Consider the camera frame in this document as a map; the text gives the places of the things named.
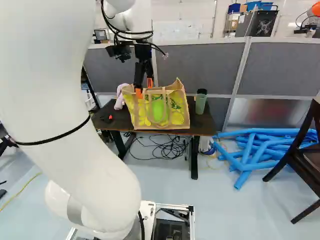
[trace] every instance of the white wall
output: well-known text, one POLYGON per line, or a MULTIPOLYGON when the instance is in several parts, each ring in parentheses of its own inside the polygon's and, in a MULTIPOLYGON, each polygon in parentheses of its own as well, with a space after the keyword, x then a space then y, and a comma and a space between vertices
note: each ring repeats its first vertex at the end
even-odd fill
MULTIPOLYGON (((229 5, 235 0, 151 0, 151 18, 154 40, 208 39, 212 32, 215 17, 214 38, 223 37, 226 14, 229 5)), ((244 4, 246 0, 237 0, 244 4)), ((279 6, 279 16, 275 24, 277 37, 306 37, 293 34, 297 16, 309 9, 316 0, 265 0, 279 6)))
POLYGON ((214 0, 151 0, 155 41, 210 38, 214 0))

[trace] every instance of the chair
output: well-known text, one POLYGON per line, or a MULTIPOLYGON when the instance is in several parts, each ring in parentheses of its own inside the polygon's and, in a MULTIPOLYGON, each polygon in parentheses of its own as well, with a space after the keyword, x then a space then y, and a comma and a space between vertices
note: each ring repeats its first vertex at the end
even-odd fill
MULTIPOLYGON (((270 181, 280 170, 288 164, 320 197, 320 97, 312 100, 309 111, 303 121, 295 140, 283 156, 280 162, 262 179, 264 182, 270 181), (314 119, 318 144, 299 149, 304 140, 309 127, 314 119)), ((293 224, 312 213, 320 207, 320 199, 291 220, 293 224)))

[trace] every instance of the green cup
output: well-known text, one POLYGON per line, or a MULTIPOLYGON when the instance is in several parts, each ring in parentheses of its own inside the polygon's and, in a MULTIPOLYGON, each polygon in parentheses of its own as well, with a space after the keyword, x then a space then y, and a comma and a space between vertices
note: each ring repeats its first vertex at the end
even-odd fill
POLYGON ((195 97, 195 113, 201 115, 205 111, 207 95, 198 93, 195 97))

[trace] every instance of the cardboard box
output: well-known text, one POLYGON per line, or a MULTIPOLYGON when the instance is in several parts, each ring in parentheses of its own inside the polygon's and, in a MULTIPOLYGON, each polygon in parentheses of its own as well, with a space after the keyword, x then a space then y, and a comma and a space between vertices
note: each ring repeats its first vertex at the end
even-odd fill
POLYGON ((241 5, 239 12, 240 12, 240 13, 245 13, 245 12, 247 11, 247 8, 248 8, 247 5, 241 5))
POLYGON ((238 27, 238 20, 229 20, 226 23, 225 30, 230 31, 230 30, 237 30, 238 27))

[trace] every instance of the desk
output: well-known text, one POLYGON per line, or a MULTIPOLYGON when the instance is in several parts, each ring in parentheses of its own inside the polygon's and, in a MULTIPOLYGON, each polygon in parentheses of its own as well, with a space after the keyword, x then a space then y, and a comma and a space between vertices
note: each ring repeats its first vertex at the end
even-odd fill
POLYGON ((92 117, 92 122, 96 129, 102 130, 102 134, 106 135, 105 131, 109 131, 119 151, 119 158, 123 160, 136 135, 132 134, 124 144, 120 132, 132 133, 149 133, 149 134, 170 134, 170 135, 185 135, 193 136, 190 140, 191 149, 191 178, 198 179, 198 150, 200 136, 213 136, 216 132, 216 124, 210 113, 208 102, 205 105, 202 115, 196 114, 195 100, 193 96, 187 96, 190 115, 190 129, 173 129, 173 130, 136 130, 131 123, 131 117, 127 106, 123 106, 122 110, 114 110, 116 100, 112 99, 104 107, 102 107, 92 117), (112 115, 113 121, 106 123, 102 119, 107 119, 112 115))

